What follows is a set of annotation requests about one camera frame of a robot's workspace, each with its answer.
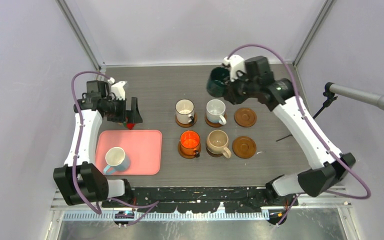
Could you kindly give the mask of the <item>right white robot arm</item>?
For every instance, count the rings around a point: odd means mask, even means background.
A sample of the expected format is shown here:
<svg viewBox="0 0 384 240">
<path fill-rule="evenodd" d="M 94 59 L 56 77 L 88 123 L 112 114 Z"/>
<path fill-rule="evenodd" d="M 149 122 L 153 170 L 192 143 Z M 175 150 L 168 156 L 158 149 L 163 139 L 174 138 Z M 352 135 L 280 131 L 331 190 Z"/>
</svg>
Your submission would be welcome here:
<svg viewBox="0 0 384 240">
<path fill-rule="evenodd" d="M 321 131 L 301 97 L 296 96 L 291 81 L 276 80 L 269 61 L 264 56 L 247 60 L 239 55 L 225 57 L 222 65 L 229 77 L 222 76 L 224 98 L 241 104 L 256 98 L 278 117 L 293 135 L 304 152 L 309 170 L 282 175 L 266 184 L 265 198 L 271 205 L 279 205 L 289 194 L 305 193 L 317 197 L 339 183 L 356 163 L 352 153 L 343 153 Z"/>
</svg>

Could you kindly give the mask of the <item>grey cup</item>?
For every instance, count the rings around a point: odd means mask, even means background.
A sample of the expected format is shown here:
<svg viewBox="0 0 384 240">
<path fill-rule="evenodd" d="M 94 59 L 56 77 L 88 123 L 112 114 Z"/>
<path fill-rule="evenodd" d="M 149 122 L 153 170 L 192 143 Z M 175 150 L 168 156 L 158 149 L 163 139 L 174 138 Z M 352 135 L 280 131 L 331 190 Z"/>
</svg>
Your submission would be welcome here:
<svg viewBox="0 0 384 240">
<path fill-rule="evenodd" d="M 180 99 L 175 104 L 176 120 L 183 125 L 194 124 L 195 105 L 189 99 Z"/>
</svg>

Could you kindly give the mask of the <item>beige mug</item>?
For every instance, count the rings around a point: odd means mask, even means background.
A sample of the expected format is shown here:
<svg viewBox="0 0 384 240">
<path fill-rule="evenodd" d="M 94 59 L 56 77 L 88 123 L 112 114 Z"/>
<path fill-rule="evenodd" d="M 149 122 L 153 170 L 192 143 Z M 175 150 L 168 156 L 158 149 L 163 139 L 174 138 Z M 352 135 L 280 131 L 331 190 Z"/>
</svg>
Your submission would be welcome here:
<svg viewBox="0 0 384 240">
<path fill-rule="evenodd" d="M 227 159 L 232 157 L 232 152 L 229 149 L 229 137 L 222 130 L 216 129 L 208 134 L 206 149 L 214 155 L 223 155 Z"/>
</svg>

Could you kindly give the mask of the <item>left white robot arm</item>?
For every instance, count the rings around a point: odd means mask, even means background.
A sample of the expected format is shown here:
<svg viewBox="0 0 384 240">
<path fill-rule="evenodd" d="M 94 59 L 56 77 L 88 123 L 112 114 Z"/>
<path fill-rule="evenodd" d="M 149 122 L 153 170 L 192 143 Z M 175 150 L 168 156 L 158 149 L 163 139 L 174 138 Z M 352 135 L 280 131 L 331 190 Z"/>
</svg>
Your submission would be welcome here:
<svg viewBox="0 0 384 240">
<path fill-rule="evenodd" d="M 53 171 L 53 179 L 69 206 L 114 198 L 121 207 L 133 202 L 133 193 L 127 190 L 127 181 L 108 180 L 96 167 L 96 147 L 103 119 L 125 126 L 142 123 L 137 97 L 126 107 L 126 81 L 92 80 L 86 83 L 86 92 L 73 106 L 75 131 L 69 154 L 62 167 Z"/>
</svg>

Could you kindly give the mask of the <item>dark green mug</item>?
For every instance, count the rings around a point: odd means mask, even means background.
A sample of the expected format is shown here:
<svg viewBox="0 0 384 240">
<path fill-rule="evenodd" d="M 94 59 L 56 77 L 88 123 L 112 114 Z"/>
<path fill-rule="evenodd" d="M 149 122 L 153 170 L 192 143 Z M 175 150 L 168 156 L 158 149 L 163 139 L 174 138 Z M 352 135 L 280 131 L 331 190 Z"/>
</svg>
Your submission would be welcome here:
<svg viewBox="0 0 384 240">
<path fill-rule="evenodd" d="M 230 85 L 229 70 L 218 66 L 210 72 L 206 91 L 214 98 L 223 98 L 227 94 Z"/>
</svg>

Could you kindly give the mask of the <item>white mug blue handle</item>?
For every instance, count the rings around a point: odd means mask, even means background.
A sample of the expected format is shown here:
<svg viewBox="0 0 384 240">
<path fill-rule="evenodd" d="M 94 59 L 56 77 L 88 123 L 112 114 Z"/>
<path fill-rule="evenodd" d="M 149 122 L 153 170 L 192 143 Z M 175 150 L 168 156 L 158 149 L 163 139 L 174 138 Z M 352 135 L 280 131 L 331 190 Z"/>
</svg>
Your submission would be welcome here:
<svg viewBox="0 0 384 240">
<path fill-rule="evenodd" d="M 103 169 L 104 175 L 111 175 L 115 172 L 124 172 L 130 165 L 131 161 L 122 147 L 112 147 L 105 154 L 106 166 Z"/>
</svg>

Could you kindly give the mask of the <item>orange cup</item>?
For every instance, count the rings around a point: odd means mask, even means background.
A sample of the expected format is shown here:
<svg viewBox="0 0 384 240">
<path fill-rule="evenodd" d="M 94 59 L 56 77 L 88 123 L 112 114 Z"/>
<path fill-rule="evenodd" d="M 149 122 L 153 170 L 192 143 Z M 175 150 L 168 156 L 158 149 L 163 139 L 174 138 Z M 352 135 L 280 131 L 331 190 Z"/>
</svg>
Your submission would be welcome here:
<svg viewBox="0 0 384 240">
<path fill-rule="evenodd" d="M 186 130 L 180 135 L 179 145 L 185 154 L 192 155 L 194 150 L 201 146 L 201 138 L 197 132 Z"/>
</svg>

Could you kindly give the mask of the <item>dark walnut coaster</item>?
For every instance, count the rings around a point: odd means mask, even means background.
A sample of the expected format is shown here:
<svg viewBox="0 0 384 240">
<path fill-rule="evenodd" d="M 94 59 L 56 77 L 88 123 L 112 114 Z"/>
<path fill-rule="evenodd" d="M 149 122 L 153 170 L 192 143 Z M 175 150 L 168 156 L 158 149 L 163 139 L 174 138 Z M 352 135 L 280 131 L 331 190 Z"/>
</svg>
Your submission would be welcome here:
<svg viewBox="0 0 384 240">
<path fill-rule="evenodd" d="M 224 155 L 221 153 L 221 154 L 215 154 L 215 153 L 212 153 L 211 151 L 209 151 L 208 149 L 206 149 L 206 152 L 213 158 L 219 158 L 219 157 L 223 157 Z"/>
</svg>

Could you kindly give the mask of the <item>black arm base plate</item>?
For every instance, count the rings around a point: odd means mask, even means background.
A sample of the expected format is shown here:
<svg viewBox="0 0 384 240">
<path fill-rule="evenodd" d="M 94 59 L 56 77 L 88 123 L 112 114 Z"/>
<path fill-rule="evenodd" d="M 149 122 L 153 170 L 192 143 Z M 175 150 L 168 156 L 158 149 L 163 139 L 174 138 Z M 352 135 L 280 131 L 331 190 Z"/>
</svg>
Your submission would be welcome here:
<svg viewBox="0 0 384 240">
<path fill-rule="evenodd" d="M 289 194 L 275 198 L 264 187 L 222 186 L 222 187 L 135 187 L 128 189 L 116 199 L 135 206 L 144 213 L 148 205 L 158 204 L 152 213 L 193 214 L 214 213 L 223 207 L 228 214 L 257 213 L 262 207 L 278 207 L 285 210 L 295 196 Z"/>
</svg>

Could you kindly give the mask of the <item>pink plastic tray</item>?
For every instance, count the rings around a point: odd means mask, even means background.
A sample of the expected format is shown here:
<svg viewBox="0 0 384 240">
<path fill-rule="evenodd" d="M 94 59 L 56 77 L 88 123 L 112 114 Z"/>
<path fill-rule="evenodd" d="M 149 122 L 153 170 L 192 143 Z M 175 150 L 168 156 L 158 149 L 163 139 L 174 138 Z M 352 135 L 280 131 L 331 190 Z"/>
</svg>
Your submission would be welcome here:
<svg viewBox="0 0 384 240">
<path fill-rule="evenodd" d="M 98 138 L 95 166 L 103 173 L 108 165 L 106 153 L 120 147 L 130 160 L 125 171 L 115 171 L 113 176 L 155 175 L 160 170 L 162 155 L 162 133 L 159 130 L 106 130 Z"/>
</svg>

